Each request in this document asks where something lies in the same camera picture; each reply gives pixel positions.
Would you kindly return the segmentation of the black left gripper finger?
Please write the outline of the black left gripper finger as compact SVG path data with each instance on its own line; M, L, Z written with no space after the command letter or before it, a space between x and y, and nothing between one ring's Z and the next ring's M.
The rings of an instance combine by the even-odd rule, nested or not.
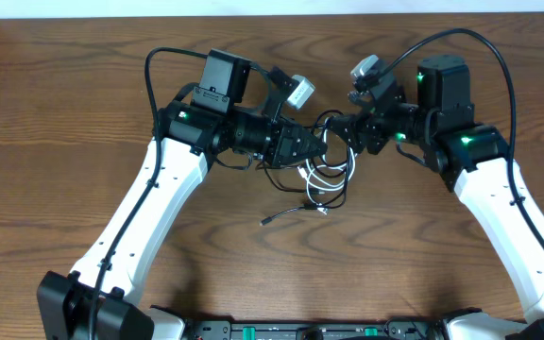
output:
M327 144L313 135L306 127L299 130L299 139L299 152L301 154L325 154L328 150Z
M308 153L298 153L292 152L290 155L283 158L283 165L285 167L297 166L306 162L309 159L322 156L324 151L308 152Z

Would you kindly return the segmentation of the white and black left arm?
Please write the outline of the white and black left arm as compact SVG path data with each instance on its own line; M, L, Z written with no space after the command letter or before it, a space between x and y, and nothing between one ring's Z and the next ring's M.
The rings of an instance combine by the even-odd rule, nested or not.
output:
M37 300L49 339L179 339L184 321L139 307L148 273L182 206L226 151L280 168L326 152L308 129L282 116L314 92L304 76L262 71L254 61L214 49L201 79L154 107L153 137L142 167L104 231L67 275L48 272ZM242 106L251 73L267 94Z

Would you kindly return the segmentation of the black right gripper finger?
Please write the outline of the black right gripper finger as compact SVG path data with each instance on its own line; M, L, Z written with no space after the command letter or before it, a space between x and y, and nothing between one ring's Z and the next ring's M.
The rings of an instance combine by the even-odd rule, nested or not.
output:
M326 129L332 132L354 132L355 127L355 114L336 115L329 118L326 123Z
M355 153L362 152L362 144L356 132L349 127L334 127L332 132L337 135Z

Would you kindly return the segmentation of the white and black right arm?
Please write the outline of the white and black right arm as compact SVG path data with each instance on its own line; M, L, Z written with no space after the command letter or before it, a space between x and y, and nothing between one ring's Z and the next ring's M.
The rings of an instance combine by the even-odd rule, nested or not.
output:
M417 145L422 164L475 216L501 259L524 312L522 322L479 309L447 314L432 339L544 339L544 215L530 195L507 142L474 119L465 61L439 55L417 65L417 102L410 104L383 60L371 55L350 72L357 114L327 124L355 152L378 154L389 140Z

